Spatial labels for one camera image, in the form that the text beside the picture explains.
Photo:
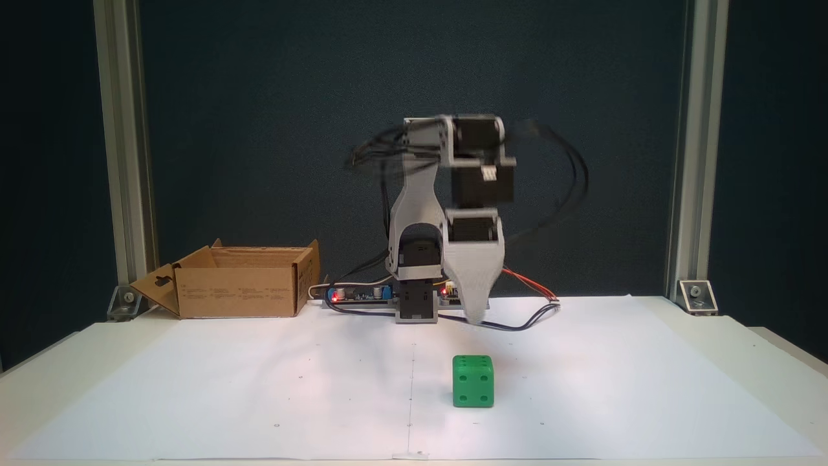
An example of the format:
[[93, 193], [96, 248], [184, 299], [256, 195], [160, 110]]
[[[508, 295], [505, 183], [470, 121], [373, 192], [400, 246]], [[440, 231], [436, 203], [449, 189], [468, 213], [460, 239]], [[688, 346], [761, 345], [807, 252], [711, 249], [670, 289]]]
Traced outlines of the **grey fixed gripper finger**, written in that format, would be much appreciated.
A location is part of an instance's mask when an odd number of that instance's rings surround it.
[[488, 298], [505, 261], [503, 241], [450, 241], [444, 271], [458, 288], [464, 315], [473, 325], [485, 319]]

